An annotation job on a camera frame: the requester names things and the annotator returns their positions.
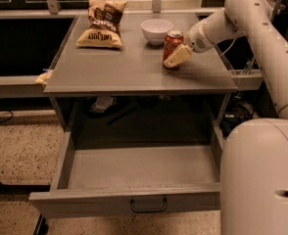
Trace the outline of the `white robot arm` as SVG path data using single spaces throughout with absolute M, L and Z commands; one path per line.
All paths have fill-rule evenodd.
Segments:
M 266 0 L 224 0 L 164 61 L 171 69 L 223 40 L 247 39 L 272 112 L 237 125 L 220 161 L 221 235 L 288 235 L 288 41 Z

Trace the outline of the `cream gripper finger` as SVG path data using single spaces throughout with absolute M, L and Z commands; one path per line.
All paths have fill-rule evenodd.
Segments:
M 183 62 L 192 56 L 192 48 L 185 44 L 180 44 L 163 62 L 166 68 L 179 67 Z

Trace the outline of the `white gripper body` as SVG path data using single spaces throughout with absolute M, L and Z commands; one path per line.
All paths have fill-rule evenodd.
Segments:
M 208 39 L 202 21 L 197 22 L 184 33 L 184 43 L 196 53 L 204 53 L 215 46 Z

